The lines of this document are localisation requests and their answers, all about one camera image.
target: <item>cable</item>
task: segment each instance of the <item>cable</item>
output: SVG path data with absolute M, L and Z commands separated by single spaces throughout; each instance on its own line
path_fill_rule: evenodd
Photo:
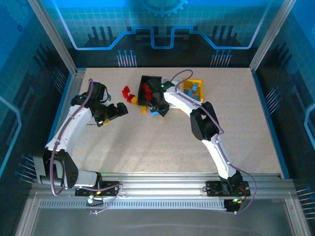
M 256 184 L 256 181 L 255 181 L 255 179 L 253 178 L 253 176 L 252 176 L 251 174 L 249 174 L 249 173 L 247 173 L 246 171 L 243 171 L 243 170 L 241 170 L 241 169 L 239 169 L 239 168 L 233 166 L 233 165 L 230 164 L 230 162 L 227 160 L 227 158 L 226 158 L 226 156 L 225 156 L 225 154 L 224 154 L 224 152 L 223 152 L 223 150 L 222 150 L 222 147 L 221 147 L 221 145 L 220 145 L 220 142 L 219 142 L 219 140 L 218 140 L 218 138 L 219 138 L 221 135 L 224 134 L 224 130 L 223 130 L 223 129 L 221 128 L 221 126 L 217 123 L 217 121 L 212 117 L 212 115 L 210 115 L 210 113 L 209 113 L 203 106 L 201 106 L 201 105 L 199 105 L 198 103 L 196 103 L 195 100 L 190 99 L 190 98 L 187 98 L 187 97 L 183 96 L 182 94 L 180 94 L 180 93 L 177 91 L 177 88 L 178 88 L 178 86 L 179 86 L 181 83 L 185 82 L 186 80 L 188 80 L 189 78 L 192 77 L 193 71 L 192 71 L 192 70 L 189 70 L 189 69 L 188 69 L 188 70 L 182 70 L 182 71 L 180 71 L 179 73 L 177 73 L 177 74 L 172 78 L 172 80 L 173 80 L 177 75 L 179 75 L 179 74 L 181 74 L 181 73 L 183 73 L 183 72 L 185 72 L 185 71 L 191 71 L 191 75 L 190 75 L 189 77 L 187 77 L 186 79 L 184 79 L 184 80 L 182 80 L 182 81 L 180 81 L 179 83 L 176 84 L 176 86 L 175 86 L 175 92 L 176 92 L 176 94 L 179 95 L 179 96 L 180 96 L 181 98 L 183 98 L 184 100 L 186 100 L 186 101 L 192 103 L 193 105 L 195 105 L 195 106 L 197 106 L 197 107 L 200 107 L 200 108 L 204 111 L 204 113 L 210 118 L 210 120 L 213 122 L 213 124 L 215 124 L 215 126 L 219 129 L 219 133 L 218 133 L 218 135 L 216 135 L 216 137 L 215 137 L 215 142 L 217 143 L 218 149 L 219 149 L 219 151 L 221 152 L 222 157 L 224 158 L 225 162 L 228 164 L 228 166 L 230 166 L 230 167 L 232 167 L 232 168 L 238 170 L 239 172 L 243 172 L 243 173 L 245 173 L 246 175 L 248 175 L 248 176 L 253 180 L 253 182 L 254 182 L 254 185 L 255 185 L 254 195 L 253 195 L 253 197 L 252 197 L 250 203 L 249 203 L 246 207 L 244 207 L 243 209 L 241 209 L 241 210 L 239 210 L 239 211 L 237 212 L 237 213 L 241 213 L 241 212 L 243 212 L 244 210 L 246 210 L 246 209 L 252 204 L 252 202 L 254 201 L 254 199 L 255 199 L 255 197 L 256 197 L 256 193 L 257 193 L 257 184 Z
M 67 126 L 69 125 L 70 121 L 72 121 L 72 119 L 74 119 L 75 115 L 78 114 L 78 112 L 85 106 L 85 104 L 88 102 L 92 92 L 93 92 L 93 80 L 89 79 L 89 94 L 87 96 L 87 98 L 84 100 L 84 102 L 82 103 L 82 105 L 75 110 L 75 112 L 69 117 L 69 119 L 66 121 L 66 123 L 63 125 L 63 127 L 61 128 L 59 135 L 57 137 L 57 140 L 55 142 L 53 151 L 51 153 L 51 157 L 50 157 L 50 164 L 49 164 L 49 177 L 50 177 L 50 185 L 51 185 L 51 191 L 53 193 L 54 196 L 58 196 L 63 190 L 64 188 L 62 188 L 58 193 L 56 192 L 55 189 L 55 184 L 54 184 L 54 160 L 55 160 L 55 154 L 56 154 L 56 150 L 58 145 L 60 144 L 60 139 L 65 131 L 65 129 L 67 128 Z
M 102 210 L 96 210 L 96 211 L 90 211 L 90 214 L 94 214 L 94 215 L 97 215 L 97 214 L 99 214 L 99 213 L 102 213 L 103 211 L 105 211 L 105 210 L 107 210 L 112 204 L 113 204 L 113 202 L 118 198 L 118 196 L 120 195 L 120 193 L 121 193 L 121 191 L 122 191 L 122 189 L 123 189 L 123 184 L 122 183 L 118 183 L 118 184 L 115 184 L 115 185 L 113 185 L 113 186 L 110 186 L 110 187 L 106 187 L 106 188 L 89 188 L 89 187 L 80 187 L 80 188 L 83 188 L 83 189 L 85 189 L 85 190 L 89 190 L 89 191 L 105 191 L 105 190 L 108 190 L 108 189 L 111 189 L 111 188 L 116 188 L 116 187 L 121 187 L 120 189 L 119 189 L 119 191 L 118 191 L 118 193 L 117 193 L 117 195 L 113 198 L 113 200 L 105 207 L 105 208 L 103 208 Z
M 182 70 L 182 71 L 178 72 L 176 75 L 174 75 L 173 78 L 170 80 L 170 82 L 172 82 L 175 79 L 176 76 L 178 76 L 179 74 L 182 74 L 182 73 L 184 73 L 186 71 L 190 71 L 191 74 L 185 79 L 185 81 L 190 79 L 192 77 L 192 75 L 193 75 L 193 71 L 190 70 L 190 69 L 186 69 L 186 70 Z

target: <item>yellow block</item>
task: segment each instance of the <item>yellow block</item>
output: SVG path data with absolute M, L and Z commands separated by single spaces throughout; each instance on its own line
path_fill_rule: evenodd
M 138 98 L 136 98 L 136 97 L 133 97 L 132 98 L 132 100 L 131 100 L 131 103 L 133 104 L 133 105 L 138 105 Z
M 141 106 L 141 113 L 145 114 L 147 112 L 147 106 Z

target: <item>red block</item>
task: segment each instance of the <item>red block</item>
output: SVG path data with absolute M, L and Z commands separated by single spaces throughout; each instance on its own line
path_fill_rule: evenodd
M 148 87 L 146 87 L 144 90 L 146 91 L 146 93 L 151 93 L 151 90 Z
M 122 92 L 123 92 L 123 96 L 124 96 L 124 98 L 125 98 L 125 99 L 127 99 L 127 98 L 128 98 L 128 96 L 129 96 L 129 95 L 128 95 L 128 93 L 127 93 L 127 92 L 125 92 L 124 90 L 123 90 Z
M 126 92 L 126 93 L 129 93 L 129 92 L 130 92 L 130 89 L 129 89 L 128 86 L 125 86 L 123 91 Z
M 133 97 L 134 97 L 134 95 L 133 95 L 133 94 L 130 94 L 129 97 L 127 98 L 127 102 L 130 102 L 130 103 L 131 103 L 131 100 L 132 100 Z
M 148 102 L 150 102 L 151 99 L 152 99 L 151 94 L 150 94 L 150 93 L 146 93 L 146 100 L 147 100 Z

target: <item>blue block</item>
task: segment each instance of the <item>blue block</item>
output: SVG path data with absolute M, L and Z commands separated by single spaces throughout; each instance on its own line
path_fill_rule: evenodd
M 193 98 L 197 101 L 200 101 L 199 95 L 194 95 Z
M 192 90 L 188 90 L 188 96 L 192 97 Z
M 151 113 L 152 116 L 156 116 L 156 115 L 159 114 L 159 113 L 158 113 L 156 110 L 154 110 L 154 109 L 150 110 L 150 113 Z
M 198 83 L 193 83 L 192 91 L 196 92 L 198 88 Z

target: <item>cable clip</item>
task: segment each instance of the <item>cable clip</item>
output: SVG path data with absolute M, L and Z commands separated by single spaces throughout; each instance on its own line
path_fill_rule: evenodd
M 60 139 L 57 139 L 54 144 L 59 145 L 60 144 Z

